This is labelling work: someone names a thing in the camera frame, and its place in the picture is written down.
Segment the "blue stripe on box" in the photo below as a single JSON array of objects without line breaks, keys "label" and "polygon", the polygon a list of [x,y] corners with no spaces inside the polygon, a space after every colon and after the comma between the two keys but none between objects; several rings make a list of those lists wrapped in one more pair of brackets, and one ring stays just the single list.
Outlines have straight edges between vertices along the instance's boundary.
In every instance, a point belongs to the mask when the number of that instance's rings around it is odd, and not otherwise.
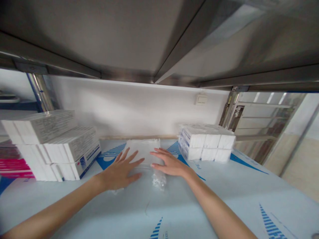
[{"label": "blue stripe on box", "polygon": [[92,166],[92,164],[95,162],[95,160],[100,156],[101,152],[97,154],[97,156],[92,160],[89,166],[83,171],[83,173],[80,175],[80,179],[84,176],[84,174],[89,170],[89,168]]}]

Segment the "wall switch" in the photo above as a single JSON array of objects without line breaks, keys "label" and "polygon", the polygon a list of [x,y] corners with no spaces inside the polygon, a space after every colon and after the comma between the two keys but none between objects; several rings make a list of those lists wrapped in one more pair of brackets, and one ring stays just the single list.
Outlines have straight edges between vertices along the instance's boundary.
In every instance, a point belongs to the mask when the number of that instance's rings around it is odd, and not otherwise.
[{"label": "wall switch", "polygon": [[196,95],[195,105],[205,105],[207,102],[207,95]]}]

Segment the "white shrink-wrapped boxes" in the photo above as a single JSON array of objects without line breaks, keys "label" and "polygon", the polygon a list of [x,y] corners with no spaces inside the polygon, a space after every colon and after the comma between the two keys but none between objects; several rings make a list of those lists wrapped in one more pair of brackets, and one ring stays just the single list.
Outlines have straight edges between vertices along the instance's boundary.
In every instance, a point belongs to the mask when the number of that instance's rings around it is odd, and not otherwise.
[{"label": "white shrink-wrapped boxes", "polygon": [[234,132],[214,124],[184,124],[178,136],[185,159],[220,163],[229,161],[235,140]]},{"label": "white shrink-wrapped boxes", "polygon": [[13,144],[42,144],[77,126],[74,111],[55,110],[1,121]]}]

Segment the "metal shelf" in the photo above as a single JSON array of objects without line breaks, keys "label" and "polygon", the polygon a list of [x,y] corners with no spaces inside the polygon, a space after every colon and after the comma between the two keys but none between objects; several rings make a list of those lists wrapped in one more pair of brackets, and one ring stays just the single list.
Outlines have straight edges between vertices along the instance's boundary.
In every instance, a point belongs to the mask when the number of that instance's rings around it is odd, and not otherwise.
[{"label": "metal shelf", "polygon": [[12,104],[0,104],[0,110],[25,110],[41,112],[37,102],[19,102]]},{"label": "metal shelf", "polygon": [[272,107],[272,108],[295,108],[295,106],[291,105],[274,105],[274,104],[266,104],[266,103],[251,103],[251,102],[238,102],[238,106],[261,106],[261,107]]}]

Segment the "blue printed logo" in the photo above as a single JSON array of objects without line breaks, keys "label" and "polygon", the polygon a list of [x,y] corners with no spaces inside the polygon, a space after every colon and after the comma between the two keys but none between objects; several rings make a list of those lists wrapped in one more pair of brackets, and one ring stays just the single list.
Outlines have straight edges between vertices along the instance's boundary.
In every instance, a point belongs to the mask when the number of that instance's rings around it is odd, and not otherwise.
[{"label": "blue printed logo", "polygon": [[267,213],[264,211],[261,204],[259,204],[260,211],[262,213],[264,225],[269,236],[269,239],[287,239],[285,235],[278,229],[274,222],[269,218]]},{"label": "blue printed logo", "polygon": [[157,224],[157,226],[155,227],[154,231],[152,232],[150,239],[158,239],[159,238],[159,228],[160,228],[160,224],[162,222],[163,217],[160,219],[159,223]]}]

